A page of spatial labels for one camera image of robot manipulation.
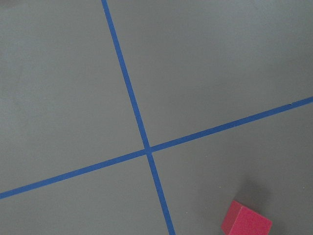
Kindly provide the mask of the red foam cube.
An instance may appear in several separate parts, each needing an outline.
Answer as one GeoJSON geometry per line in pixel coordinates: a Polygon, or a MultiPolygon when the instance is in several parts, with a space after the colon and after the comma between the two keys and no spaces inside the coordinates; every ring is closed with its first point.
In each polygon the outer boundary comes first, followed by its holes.
{"type": "Polygon", "coordinates": [[[225,235],[268,235],[272,221],[233,200],[221,229],[225,235]]]}

